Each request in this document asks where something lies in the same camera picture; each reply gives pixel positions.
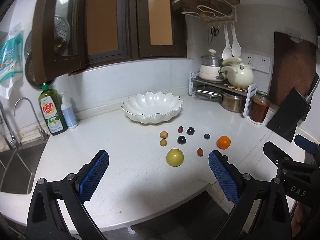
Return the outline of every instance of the plastic bag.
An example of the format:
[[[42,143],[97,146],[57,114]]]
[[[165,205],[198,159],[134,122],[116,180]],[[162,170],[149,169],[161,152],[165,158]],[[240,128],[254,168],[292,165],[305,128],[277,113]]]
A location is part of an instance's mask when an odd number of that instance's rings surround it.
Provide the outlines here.
[[[9,99],[13,84],[23,76],[23,36],[21,25],[10,30],[7,41],[0,47],[0,96]]]

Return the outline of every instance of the countertop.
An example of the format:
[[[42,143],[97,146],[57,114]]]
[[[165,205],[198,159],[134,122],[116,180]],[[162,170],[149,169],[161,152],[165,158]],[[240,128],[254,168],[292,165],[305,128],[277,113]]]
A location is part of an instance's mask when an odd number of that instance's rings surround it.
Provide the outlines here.
[[[257,126],[240,114],[228,112],[216,102],[189,96],[182,98],[181,113],[165,123],[136,123],[118,110],[81,120],[76,129],[51,136],[42,154],[32,192],[39,178],[62,180],[69,173],[77,173],[100,149],[106,150],[109,167],[84,206],[97,226],[108,231],[154,218],[204,190],[222,207],[231,206],[208,165],[208,154],[217,149],[216,141],[222,135],[230,137],[231,146],[220,152],[227,155],[229,163],[236,165],[241,173],[250,173],[255,179],[270,181],[276,175],[277,167],[263,155],[262,147],[267,141],[275,143],[294,160],[304,161],[302,149],[265,126]],[[178,133],[179,126],[184,127],[182,134]],[[190,126],[195,129],[194,135],[186,134]],[[166,147],[159,144],[159,134],[163,130],[169,134]],[[209,140],[203,138],[205,133],[211,135]],[[180,135],[186,137],[185,145],[177,143]],[[179,167],[166,163],[166,154],[172,148],[184,153],[184,162]],[[198,148],[204,151],[202,157],[196,153]],[[32,194],[0,192],[0,211],[25,225],[31,197]],[[70,232],[75,233],[63,201],[59,204]]]

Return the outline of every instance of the green bottle cap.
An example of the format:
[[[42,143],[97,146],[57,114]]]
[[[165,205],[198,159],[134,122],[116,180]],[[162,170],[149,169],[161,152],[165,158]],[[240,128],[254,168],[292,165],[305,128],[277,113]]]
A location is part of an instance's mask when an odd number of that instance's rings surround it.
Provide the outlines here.
[[[45,91],[45,90],[47,90],[47,89],[49,89],[49,85],[48,85],[47,83],[43,83],[43,85],[42,85],[42,91]]]

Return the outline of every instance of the metal screw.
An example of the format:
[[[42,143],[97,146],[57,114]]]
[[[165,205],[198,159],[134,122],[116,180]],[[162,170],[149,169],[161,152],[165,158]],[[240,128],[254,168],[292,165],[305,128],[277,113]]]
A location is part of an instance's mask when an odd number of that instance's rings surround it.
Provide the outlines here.
[[[44,183],[44,178],[38,179],[38,184],[43,184]]]
[[[246,179],[246,180],[252,179],[251,175],[248,174],[248,173],[243,174],[243,177],[244,177],[244,179]]]
[[[75,175],[73,173],[69,173],[67,176],[66,176],[66,179],[67,180],[73,180],[75,177]]]
[[[276,184],[280,184],[280,180],[278,178],[273,178],[273,181],[276,183]]]

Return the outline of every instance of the white spatula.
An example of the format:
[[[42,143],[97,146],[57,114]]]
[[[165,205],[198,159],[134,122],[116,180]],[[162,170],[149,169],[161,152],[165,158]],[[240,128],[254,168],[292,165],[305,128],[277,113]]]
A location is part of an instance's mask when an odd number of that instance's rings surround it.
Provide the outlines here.
[[[240,44],[237,40],[237,37],[236,37],[236,29],[235,29],[235,26],[234,25],[231,25],[231,31],[232,31],[232,36],[233,36],[233,43],[232,43],[232,55],[234,57],[240,57],[241,55],[241,47],[240,47]]]
[[[230,43],[229,43],[228,27],[225,25],[223,27],[223,29],[224,29],[224,37],[226,38],[226,47],[224,48],[224,50],[222,52],[222,59],[225,60],[227,58],[232,57],[232,49],[231,49]]]

